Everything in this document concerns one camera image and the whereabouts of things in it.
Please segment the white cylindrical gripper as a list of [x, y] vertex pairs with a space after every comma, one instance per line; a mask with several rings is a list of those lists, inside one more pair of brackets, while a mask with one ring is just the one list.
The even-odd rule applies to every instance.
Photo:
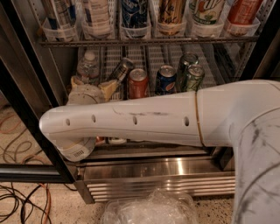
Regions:
[[105, 81], [98, 87], [84, 85], [77, 75], [72, 76], [72, 90], [68, 96], [67, 105], [91, 105], [108, 102], [118, 86], [117, 80]]

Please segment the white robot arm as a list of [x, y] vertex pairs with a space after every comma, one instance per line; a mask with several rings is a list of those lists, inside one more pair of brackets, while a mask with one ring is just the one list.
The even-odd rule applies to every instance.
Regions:
[[39, 121], [58, 149], [105, 136], [234, 150], [232, 224], [280, 224], [280, 82], [52, 108]]

